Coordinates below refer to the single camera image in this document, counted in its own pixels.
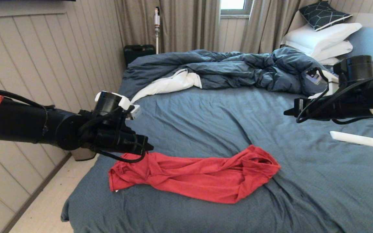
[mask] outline floor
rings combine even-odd
[[[72,233],[70,223],[60,220],[61,209],[99,155],[76,162],[71,157],[25,211],[10,233]]]

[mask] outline bed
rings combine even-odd
[[[133,96],[147,83],[129,76],[126,72],[120,92]],[[300,96],[252,85],[193,87],[140,99],[142,114],[126,123],[149,136],[154,151],[230,158],[253,144],[269,152],[280,171],[230,205],[145,184],[111,192],[108,171],[116,161],[99,156],[66,201],[62,221],[70,221],[78,233],[373,232],[373,147],[336,141],[329,134],[373,137],[373,118],[343,126],[314,120],[296,124],[283,111]]]

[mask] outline beige curtain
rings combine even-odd
[[[318,0],[254,0],[241,52],[270,53],[280,47],[295,13]]]
[[[160,53],[219,45],[220,0],[117,0],[123,46],[153,44],[154,8],[160,7]]]

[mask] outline red cloth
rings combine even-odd
[[[233,204],[267,183],[279,169],[269,153],[250,145],[232,158],[179,158],[151,152],[140,162],[116,162],[108,175],[112,191],[150,184],[163,191]]]

